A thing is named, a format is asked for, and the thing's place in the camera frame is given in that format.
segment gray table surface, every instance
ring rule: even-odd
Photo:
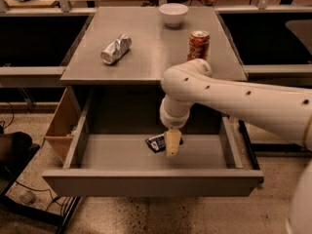
[[[186,62],[189,36],[198,29],[211,36],[208,62],[214,78],[246,81],[212,7],[189,7],[178,28],[164,25],[158,7],[99,7],[60,81],[64,85],[158,83],[167,68]],[[130,50],[115,64],[105,64],[100,52],[122,33],[132,38]]]

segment bowl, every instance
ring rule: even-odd
[[[159,7],[159,12],[163,17],[165,25],[178,27],[186,18],[188,8],[183,4],[177,3],[163,4]]]

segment red can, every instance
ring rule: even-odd
[[[207,60],[210,35],[204,30],[195,30],[189,38],[189,53],[187,60],[205,59]]]

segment soda can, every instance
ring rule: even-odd
[[[112,64],[117,59],[120,59],[131,45],[131,38],[126,34],[122,34],[100,53],[100,57],[106,64]]]
[[[210,35],[204,30],[195,30],[189,38],[189,53],[187,60],[204,59],[207,60]]]

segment floor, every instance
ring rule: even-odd
[[[294,4],[311,3],[295,0]],[[14,120],[6,133],[22,131],[31,135],[41,148],[18,181],[37,190],[50,189],[41,174],[49,168],[61,168],[61,161],[52,146],[44,141],[45,132],[56,109],[55,104],[38,103],[32,112],[26,106],[13,103]],[[11,107],[0,104],[0,121],[6,125],[12,119]],[[246,146],[238,130],[237,119],[230,119],[244,169],[251,164]],[[253,126],[248,126],[254,141],[281,141]],[[217,234],[272,234],[285,233],[286,219],[298,179],[309,157],[258,157],[264,173],[264,182],[249,197],[196,197],[196,198],[119,198],[88,197],[80,201],[65,233],[217,233]],[[10,198],[20,203],[28,189],[15,184]],[[31,207],[46,210],[51,203],[49,191],[34,191]],[[59,214],[62,207],[49,206],[48,211]],[[28,217],[11,214],[0,207],[0,233],[55,233],[56,228]]]

